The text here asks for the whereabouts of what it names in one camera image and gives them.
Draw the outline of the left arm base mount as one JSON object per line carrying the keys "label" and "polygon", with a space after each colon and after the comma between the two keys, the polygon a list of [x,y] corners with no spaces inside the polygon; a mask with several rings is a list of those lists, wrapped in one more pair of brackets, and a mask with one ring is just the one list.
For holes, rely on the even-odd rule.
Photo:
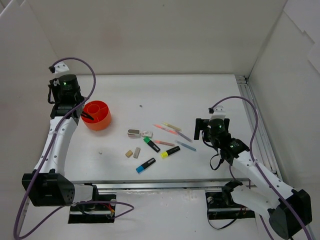
{"label": "left arm base mount", "polygon": [[99,195],[102,203],[77,204],[69,209],[68,224],[108,224],[115,221],[115,194]]}

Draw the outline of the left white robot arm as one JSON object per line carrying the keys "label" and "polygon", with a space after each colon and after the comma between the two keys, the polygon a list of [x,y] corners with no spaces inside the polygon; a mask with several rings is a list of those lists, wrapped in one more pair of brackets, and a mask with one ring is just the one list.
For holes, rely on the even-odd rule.
{"label": "left white robot arm", "polygon": [[44,150],[32,173],[25,173],[22,185],[35,207],[71,206],[82,202],[89,210],[100,204],[97,189],[91,183],[74,184],[65,177],[69,145],[83,112],[84,97],[76,75],[65,74],[49,82],[54,98],[50,128]]}

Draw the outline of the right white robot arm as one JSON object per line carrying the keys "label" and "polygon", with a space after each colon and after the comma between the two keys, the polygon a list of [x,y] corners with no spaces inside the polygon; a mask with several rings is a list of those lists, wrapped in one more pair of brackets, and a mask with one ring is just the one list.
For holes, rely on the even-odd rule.
{"label": "right white robot arm", "polygon": [[227,206],[243,205],[268,220],[273,231],[288,240],[312,222],[311,197],[305,190],[295,190],[260,161],[251,156],[250,148],[228,131],[228,118],[195,120],[194,139],[203,137],[217,151],[220,162],[227,162],[244,174],[258,188],[258,192],[239,180],[228,182],[221,193]]}

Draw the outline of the black handled scissors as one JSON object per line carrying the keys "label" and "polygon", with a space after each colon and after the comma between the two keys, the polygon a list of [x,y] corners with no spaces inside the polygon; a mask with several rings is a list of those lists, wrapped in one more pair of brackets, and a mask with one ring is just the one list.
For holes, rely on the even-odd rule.
{"label": "black handled scissors", "polygon": [[93,118],[90,114],[88,114],[87,112],[85,112],[85,111],[83,111],[80,116],[81,116],[82,118],[86,118],[86,119],[89,119],[89,120],[91,120],[91,121],[94,120],[94,118]]}

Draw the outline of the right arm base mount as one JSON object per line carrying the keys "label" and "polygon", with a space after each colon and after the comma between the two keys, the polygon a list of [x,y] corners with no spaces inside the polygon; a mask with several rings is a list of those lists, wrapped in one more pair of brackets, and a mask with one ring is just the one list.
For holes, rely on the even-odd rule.
{"label": "right arm base mount", "polygon": [[[253,219],[255,213],[244,205],[235,203],[231,192],[235,187],[243,187],[243,183],[238,180],[231,180],[224,185],[220,191],[208,191],[206,197],[206,216],[209,225],[217,231],[226,229],[237,220]],[[223,226],[214,226],[211,221],[230,220]]]}

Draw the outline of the red slim highlighter pen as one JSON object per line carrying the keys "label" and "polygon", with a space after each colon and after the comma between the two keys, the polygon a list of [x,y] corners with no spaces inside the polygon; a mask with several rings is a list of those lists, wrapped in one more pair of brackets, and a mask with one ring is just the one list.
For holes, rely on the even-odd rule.
{"label": "red slim highlighter pen", "polygon": [[156,128],[158,128],[158,129],[161,129],[161,130],[163,130],[163,131],[166,131],[166,132],[168,132],[168,133],[171,133],[171,134],[173,134],[173,135],[178,135],[178,133],[177,133],[176,131],[171,130],[171,129],[168,129],[168,128],[166,128],[166,127],[163,127],[163,126],[161,126],[161,125],[159,125],[159,124],[153,124],[153,126],[156,127]]}

